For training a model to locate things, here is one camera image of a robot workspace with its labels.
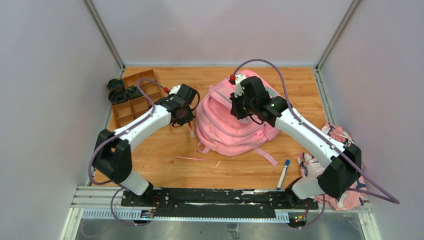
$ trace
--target wooden tabletop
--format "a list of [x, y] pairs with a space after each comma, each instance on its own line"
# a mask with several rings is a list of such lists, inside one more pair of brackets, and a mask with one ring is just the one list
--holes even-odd
[[[232, 74], [235, 67], [127, 67], [124, 75], [149, 69], [155, 71], [158, 81], [165, 87], [186, 84], [199, 91], [202, 98], [208, 93], [210, 85], [216, 85]], [[248, 69], [258, 73], [284, 96], [282, 83], [273, 68]], [[321, 128], [326, 118], [312, 69], [282, 67], [280, 70], [290, 102], [306, 119]], [[114, 129], [114, 121], [111, 121], [109, 130]], [[198, 142], [197, 137], [190, 137], [188, 126], [163, 127], [133, 151], [133, 169], [155, 187], [170, 188], [275, 189], [286, 159], [291, 162], [282, 187], [301, 176], [297, 155], [306, 150], [284, 132], [260, 147], [279, 162], [276, 166], [254, 151], [233, 157], [213, 151], [203, 154], [197, 150]], [[177, 159], [176, 156], [206, 161]], [[100, 172], [95, 174], [94, 179], [99, 182], [107, 180]]]

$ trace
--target wooden organizer box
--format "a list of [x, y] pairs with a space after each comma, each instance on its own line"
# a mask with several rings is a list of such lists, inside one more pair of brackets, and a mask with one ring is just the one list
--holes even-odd
[[[129, 86], [137, 87], [137, 81], [141, 78], [147, 78], [159, 83], [155, 72], [151, 69], [122, 78], [125, 89], [127, 89]], [[162, 89], [152, 82], [142, 81], [141, 89], [153, 100], [153, 102], [156, 102], [162, 97]], [[147, 112], [150, 106], [150, 102], [147, 101], [146, 97], [144, 96], [132, 100], [128, 99], [126, 102], [112, 105], [113, 119], [115, 121], [116, 128], [121, 128], [131, 123]]]

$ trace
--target wall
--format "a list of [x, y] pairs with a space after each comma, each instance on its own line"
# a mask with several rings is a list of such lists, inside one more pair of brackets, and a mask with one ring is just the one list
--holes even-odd
[[0, 239], [57, 240], [119, 76], [81, 0], [0, 8]]
[[314, 65], [351, 0], [94, 0], [129, 65]]
[[420, 0], [362, 1], [322, 70], [365, 171], [401, 202], [371, 197], [384, 240], [424, 235], [423, 11]]

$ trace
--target pink backpack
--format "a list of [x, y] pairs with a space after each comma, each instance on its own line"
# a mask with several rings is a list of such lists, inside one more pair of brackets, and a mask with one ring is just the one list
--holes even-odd
[[[271, 97], [280, 96], [255, 72], [242, 70], [237, 74], [260, 78]], [[234, 90], [235, 86], [229, 82], [229, 77], [226, 77], [218, 85], [210, 86], [209, 93], [200, 101], [196, 111], [196, 131], [200, 139], [197, 150], [204, 154], [213, 150], [225, 156], [240, 155], [254, 150], [273, 166], [277, 165], [278, 162], [259, 146], [275, 138], [280, 130], [266, 122], [259, 125], [248, 117], [237, 120], [231, 115], [230, 94], [234, 93]], [[203, 150], [200, 150], [201, 145], [205, 146]]]

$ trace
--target floral pink fabric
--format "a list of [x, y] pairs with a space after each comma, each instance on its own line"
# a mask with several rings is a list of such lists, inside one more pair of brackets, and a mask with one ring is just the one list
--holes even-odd
[[[353, 143], [351, 136], [347, 132], [343, 131], [340, 126], [335, 126], [333, 124], [326, 123], [325, 126], [321, 129], [321, 131], [329, 135], [333, 139], [344, 143], [344, 145], [347, 147], [351, 143]], [[302, 173], [302, 176], [304, 177], [307, 177], [309, 174], [319, 175], [325, 170], [317, 161], [317, 159], [309, 153], [300, 153], [297, 156], [297, 160], [300, 165], [300, 171]], [[364, 177], [361, 176], [350, 188], [367, 190]], [[356, 191], [346, 191], [339, 199], [333, 198], [329, 195], [325, 195], [325, 200], [336, 210], [351, 210], [358, 206], [364, 205], [365, 197], [366, 194], [364, 193], [359, 193]], [[313, 198], [320, 203], [323, 202], [322, 196], [315, 196]]]

